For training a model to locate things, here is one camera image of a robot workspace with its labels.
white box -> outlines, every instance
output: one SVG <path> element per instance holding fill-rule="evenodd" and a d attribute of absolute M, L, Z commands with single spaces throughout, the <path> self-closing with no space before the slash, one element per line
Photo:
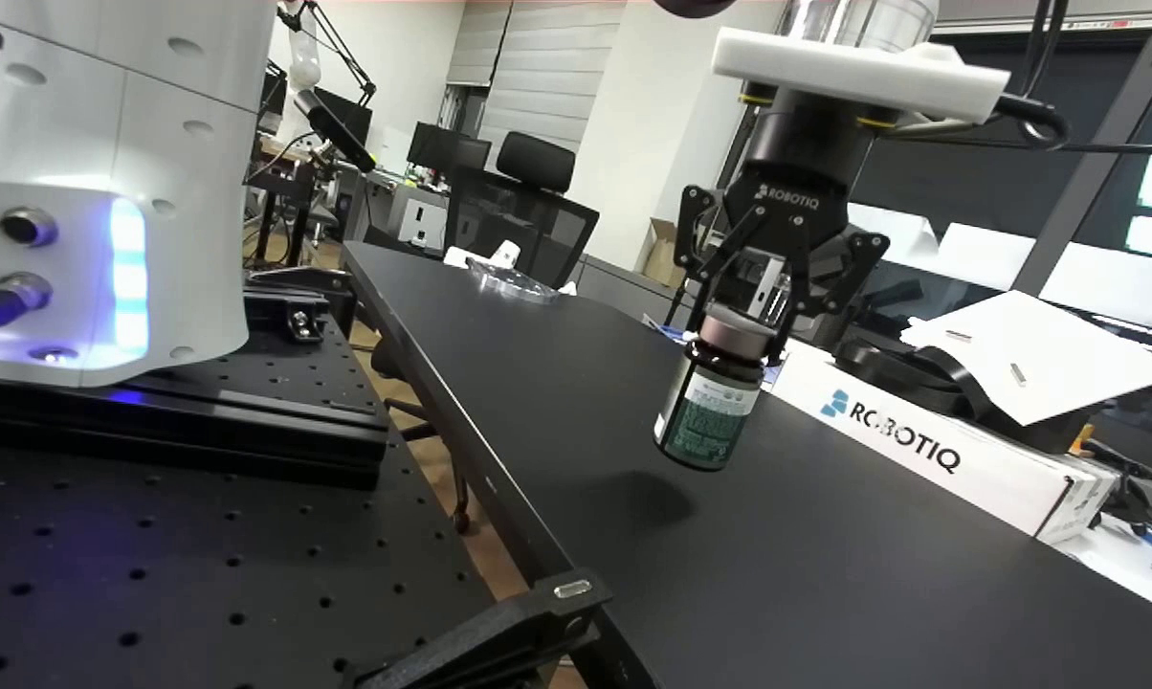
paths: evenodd
<path fill-rule="evenodd" d="M 1087 531 L 1118 485 L 1103 465 L 1007 446 L 869 388 L 796 340 L 770 395 L 1045 543 Z"/>

robotiq logo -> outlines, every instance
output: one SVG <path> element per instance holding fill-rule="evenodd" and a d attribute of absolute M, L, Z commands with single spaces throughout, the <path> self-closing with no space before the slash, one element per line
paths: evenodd
<path fill-rule="evenodd" d="M 832 422 L 851 414 L 851 422 L 890 436 L 892 446 L 909 450 L 920 461 L 938 465 L 948 474 L 956 474 L 956 466 L 960 466 L 956 450 L 944 450 L 941 442 L 933 442 L 933 436 L 925 436 L 925 432 L 920 432 L 920 428 L 913 428 L 913 425 L 904 425 L 904 422 L 897 422 L 897 419 L 890 419 L 890 414 L 879 414 L 865 404 L 851 404 L 846 390 L 835 390 L 835 400 L 818 414 L 832 419 Z"/>

chair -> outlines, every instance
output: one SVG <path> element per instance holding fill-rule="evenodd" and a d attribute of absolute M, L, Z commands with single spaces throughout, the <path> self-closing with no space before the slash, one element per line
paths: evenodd
<path fill-rule="evenodd" d="M 457 177 L 449 207 L 449 251 L 492 256 L 503 240 L 521 244 L 517 274 L 564 286 L 601 223 L 597 211 L 564 201 L 576 154 L 527 136 L 504 136 L 497 174 Z"/>

wall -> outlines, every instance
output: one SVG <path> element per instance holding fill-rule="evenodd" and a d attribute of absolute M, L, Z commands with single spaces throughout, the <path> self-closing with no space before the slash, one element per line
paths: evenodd
<path fill-rule="evenodd" d="M 740 0 L 716 21 L 688 25 L 656 0 L 628 0 L 572 188 L 578 203 L 601 211 L 595 256 L 637 268 L 656 207 L 673 188 L 673 165 L 721 165 L 736 129 L 736 80 L 707 68 L 716 32 L 725 25 L 770 32 L 779 13 L 775 0 Z"/>
<path fill-rule="evenodd" d="M 381 86 L 370 100 L 375 124 L 368 151 L 383 169 L 407 169 L 418 119 L 433 124 L 444 103 L 449 66 L 462 21 L 462 0 L 324 0 L 323 3 L 355 62 Z M 323 89 L 355 100 L 355 86 L 338 55 L 323 55 Z M 271 32 L 271 62 L 290 66 L 290 43 L 285 25 Z M 300 106 L 287 103 L 287 119 L 275 137 L 301 136 Z"/>

black tabletop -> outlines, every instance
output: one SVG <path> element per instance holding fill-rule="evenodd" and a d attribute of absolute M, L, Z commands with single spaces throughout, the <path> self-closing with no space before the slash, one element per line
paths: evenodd
<path fill-rule="evenodd" d="M 618 311 L 364 244 L 349 268 L 453 436 L 503 466 L 517 557 L 597 570 L 650 682 L 1152 686 L 1147 600 L 775 400 L 729 471 L 669 465 L 650 425 L 677 348 Z"/>
<path fill-rule="evenodd" d="M 174 383 L 381 410 L 340 337 Z M 0 689 L 324 689 L 486 605 L 393 432 L 381 492 L 0 450 Z"/>

